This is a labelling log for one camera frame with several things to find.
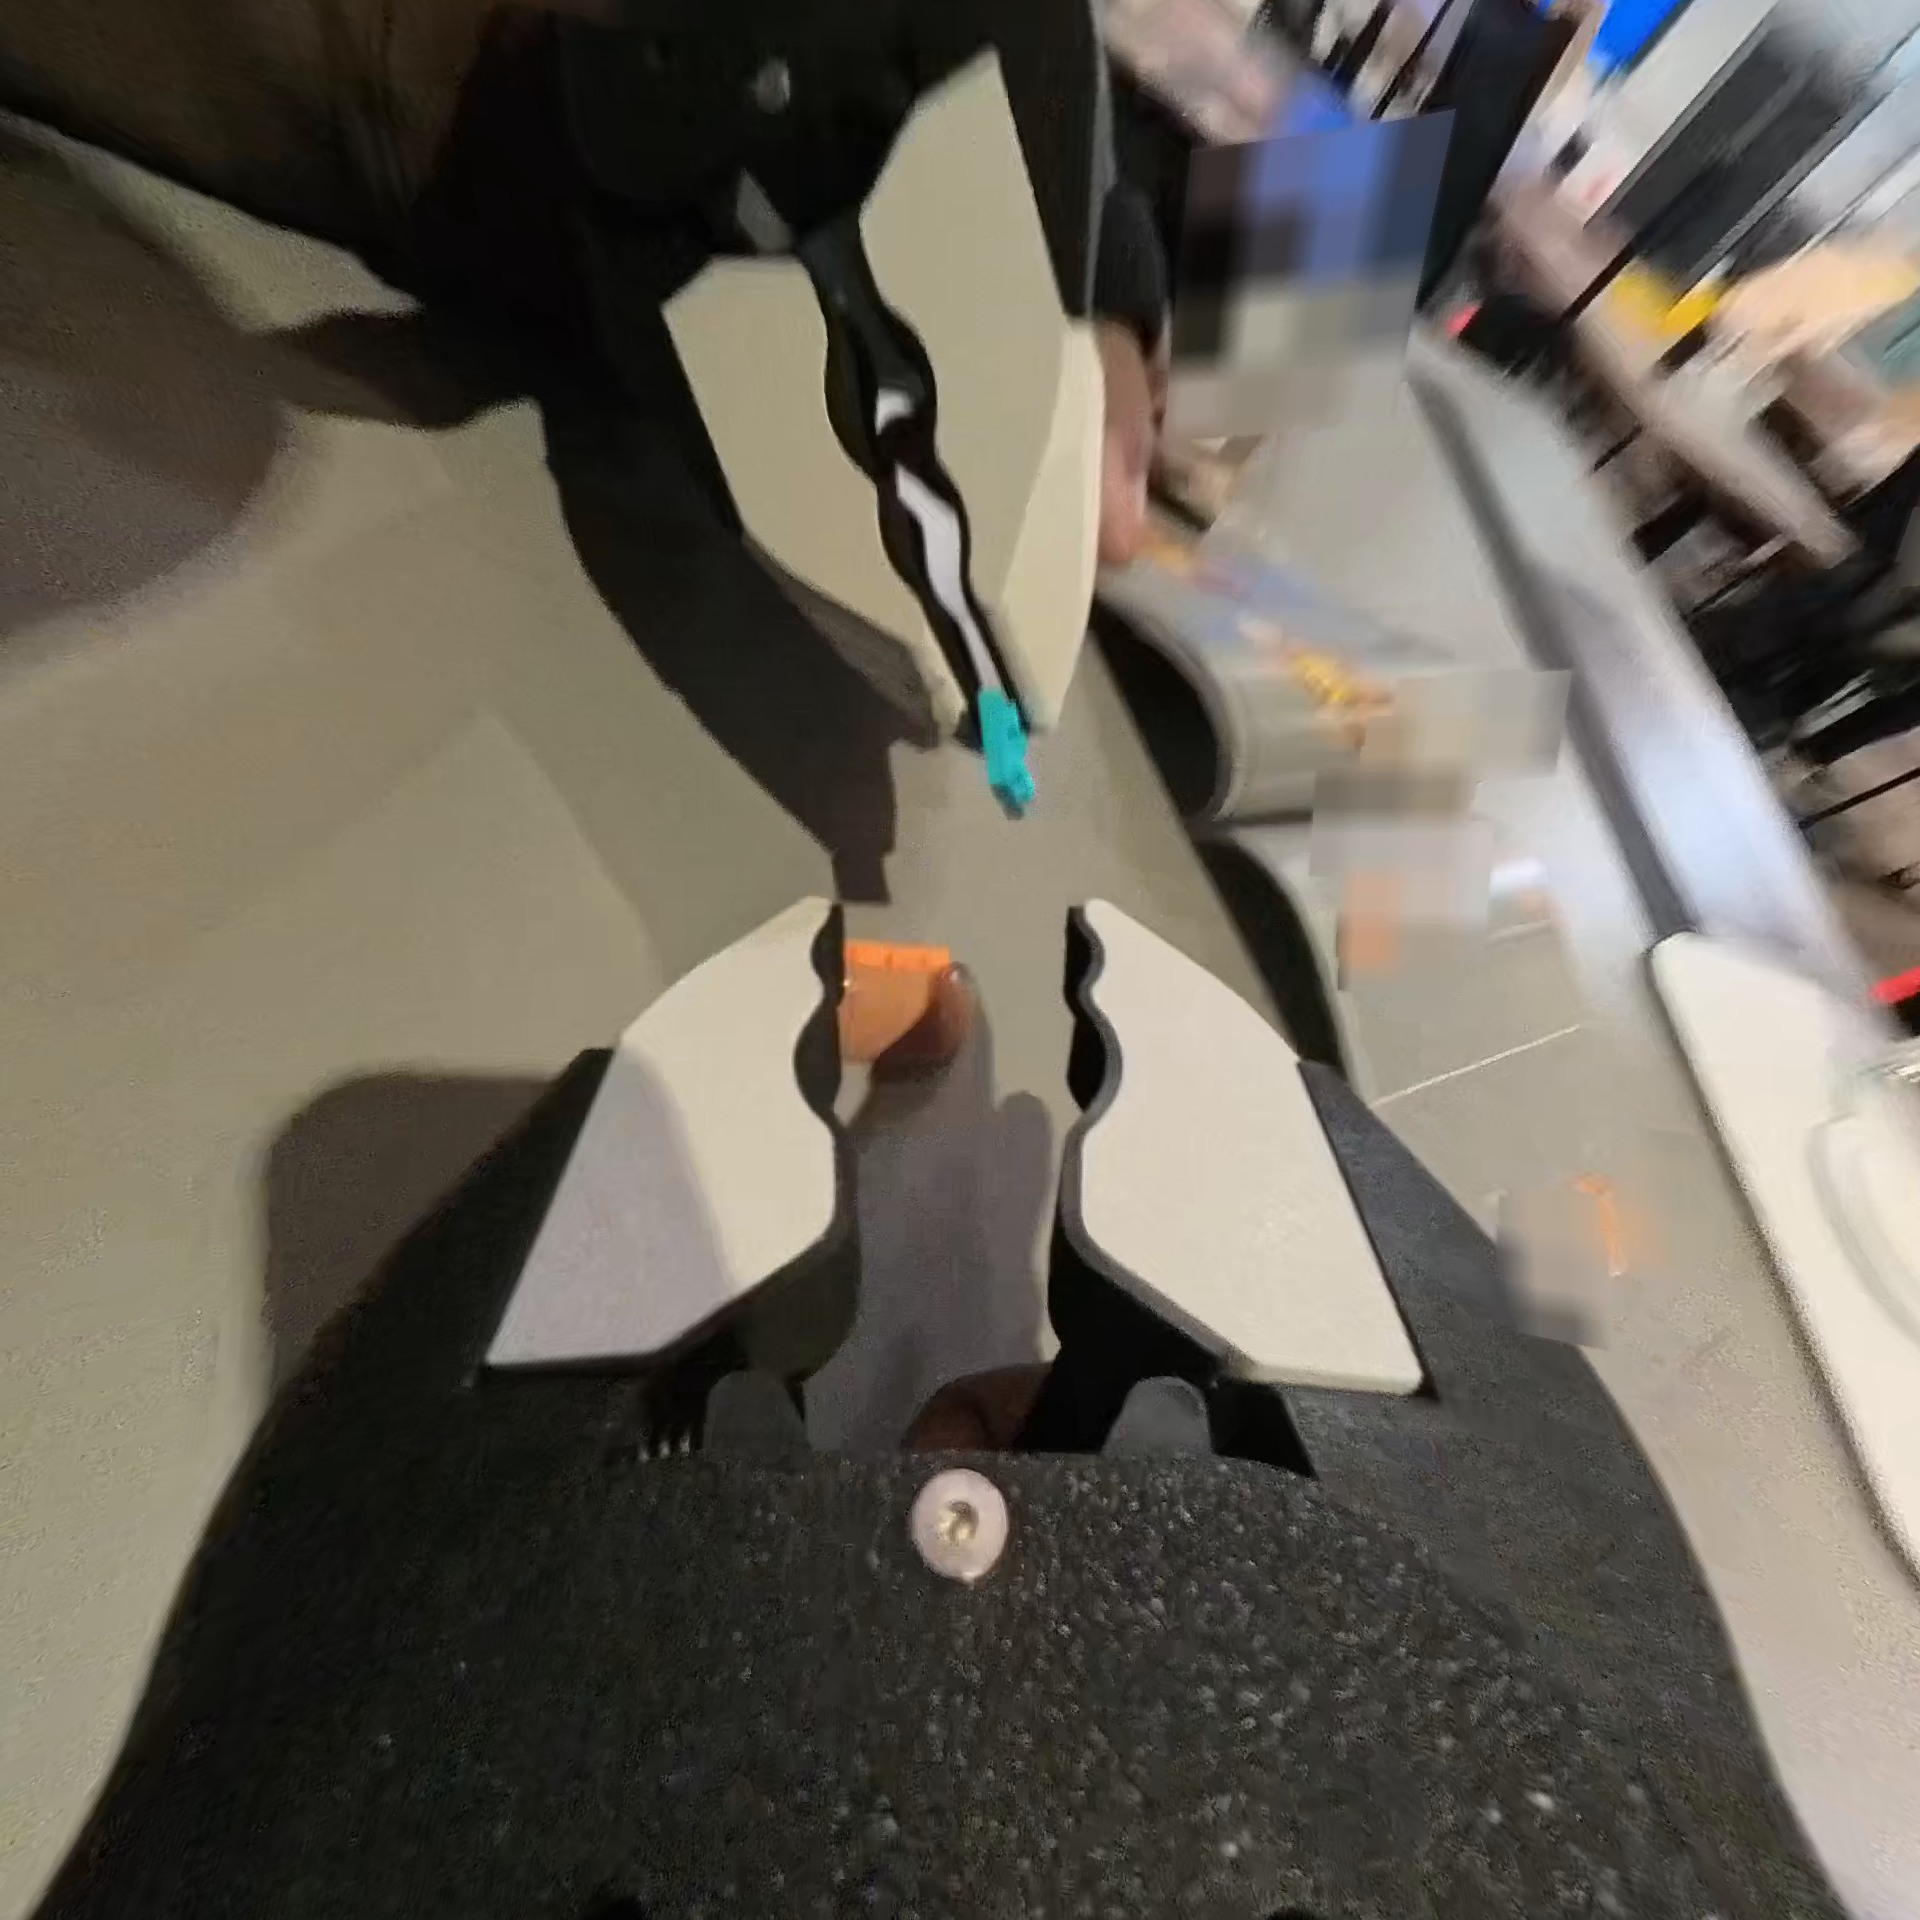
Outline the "grey instruction booklet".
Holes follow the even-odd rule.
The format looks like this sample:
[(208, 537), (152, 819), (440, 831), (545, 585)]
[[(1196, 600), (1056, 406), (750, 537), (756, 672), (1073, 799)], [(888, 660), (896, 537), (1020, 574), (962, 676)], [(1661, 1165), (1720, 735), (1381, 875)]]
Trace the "grey instruction booklet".
[(1565, 679), (1161, 531), (1094, 634), (1299, 1052), (1484, 1226), (1511, 1320), (1620, 1341), (1644, 1212), (1533, 802)]

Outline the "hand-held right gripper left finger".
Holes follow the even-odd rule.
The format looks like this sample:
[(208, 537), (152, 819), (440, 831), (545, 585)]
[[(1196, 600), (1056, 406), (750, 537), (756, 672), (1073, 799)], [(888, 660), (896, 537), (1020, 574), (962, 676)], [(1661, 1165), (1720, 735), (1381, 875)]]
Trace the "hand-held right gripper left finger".
[(843, 974), (843, 908), (802, 898), (623, 1029), (487, 1370), (661, 1366), (711, 1344), (765, 1371), (830, 1361), (859, 1296)]

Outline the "orange brown toy brick assembly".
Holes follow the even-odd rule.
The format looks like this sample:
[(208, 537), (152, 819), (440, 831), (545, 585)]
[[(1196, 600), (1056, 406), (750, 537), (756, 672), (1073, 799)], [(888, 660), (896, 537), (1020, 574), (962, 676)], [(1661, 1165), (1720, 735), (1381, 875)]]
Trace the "orange brown toy brick assembly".
[(947, 1067), (977, 1023), (974, 975), (933, 942), (850, 939), (835, 1039), (843, 1063), (877, 1075)]

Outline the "person's left forearm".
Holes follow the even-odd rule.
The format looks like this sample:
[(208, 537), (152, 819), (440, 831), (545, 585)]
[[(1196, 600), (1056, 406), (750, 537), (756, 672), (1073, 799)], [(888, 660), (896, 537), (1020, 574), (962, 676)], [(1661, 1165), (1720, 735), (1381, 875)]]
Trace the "person's left forearm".
[(3, 3), (3, 109), (176, 179), (416, 172), (497, 3)]

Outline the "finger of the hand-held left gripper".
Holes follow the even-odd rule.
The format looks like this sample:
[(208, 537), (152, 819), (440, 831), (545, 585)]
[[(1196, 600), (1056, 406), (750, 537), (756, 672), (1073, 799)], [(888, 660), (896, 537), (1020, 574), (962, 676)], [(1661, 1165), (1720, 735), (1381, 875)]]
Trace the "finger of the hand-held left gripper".
[(859, 233), (932, 359), (933, 444), (1027, 724), (1056, 731), (1097, 569), (1103, 385), (1056, 286), (995, 53), (916, 99)]
[(995, 257), (995, 224), (830, 224), (670, 303), (756, 555), (874, 627), (962, 740), (1001, 680)]

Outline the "white flat board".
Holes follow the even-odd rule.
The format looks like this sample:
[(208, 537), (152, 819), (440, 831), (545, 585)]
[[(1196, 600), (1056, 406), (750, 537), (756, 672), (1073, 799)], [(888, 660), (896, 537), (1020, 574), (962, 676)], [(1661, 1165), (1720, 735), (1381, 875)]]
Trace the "white flat board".
[(1672, 934), (1644, 965), (1867, 1497), (1916, 1566), (1916, 1341), (1860, 1285), (1808, 1152), (1840, 1081), (1905, 1040), (1812, 975), (1726, 939)]

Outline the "teal toy brick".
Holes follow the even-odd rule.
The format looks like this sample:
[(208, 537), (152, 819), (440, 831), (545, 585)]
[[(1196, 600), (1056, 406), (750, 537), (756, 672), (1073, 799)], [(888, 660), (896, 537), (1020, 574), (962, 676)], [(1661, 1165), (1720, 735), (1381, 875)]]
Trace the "teal toy brick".
[(1009, 819), (1027, 819), (1037, 807), (1039, 786), (1030, 765), (1030, 737), (1020, 700), (1007, 689), (986, 685), (977, 691), (974, 714), (986, 786)]

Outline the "grey desk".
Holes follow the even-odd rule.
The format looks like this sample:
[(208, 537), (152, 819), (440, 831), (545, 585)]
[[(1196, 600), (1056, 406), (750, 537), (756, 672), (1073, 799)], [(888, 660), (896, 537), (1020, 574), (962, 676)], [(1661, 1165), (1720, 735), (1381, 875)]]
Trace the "grey desk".
[[(643, 424), (412, 347), (3, 132), (3, 1917), (1916, 1917), (1916, 1573), (1579, 751), (1620, 1341), (1305, 1063), (1426, 1378), (1228, 1378), (1061, 1226), (1075, 908), (1294, 1046), (1101, 647), (1016, 825)], [(845, 1344), (487, 1370), (617, 1039), (802, 898), (977, 993), (843, 1063)]]

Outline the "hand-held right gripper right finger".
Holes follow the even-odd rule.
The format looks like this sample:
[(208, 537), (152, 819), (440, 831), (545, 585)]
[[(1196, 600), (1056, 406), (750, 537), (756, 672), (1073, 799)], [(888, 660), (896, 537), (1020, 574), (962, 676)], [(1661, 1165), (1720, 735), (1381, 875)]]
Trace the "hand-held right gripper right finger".
[(1419, 1391), (1294, 1046), (1111, 901), (1075, 908), (1068, 938), (1097, 1067), (1061, 1156), (1068, 1245), (1228, 1378)]

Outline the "person's left hand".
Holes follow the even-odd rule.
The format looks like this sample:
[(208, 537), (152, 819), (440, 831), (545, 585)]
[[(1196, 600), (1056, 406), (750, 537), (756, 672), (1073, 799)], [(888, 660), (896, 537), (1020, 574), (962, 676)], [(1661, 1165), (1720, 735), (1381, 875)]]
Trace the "person's left hand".
[(1101, 316), (1103, 432), (1097, 563), (1127, 567), (1148, 537), (1148, 492), (1167, 418), (1167, 341), (1140, 344), (1130, 324)]

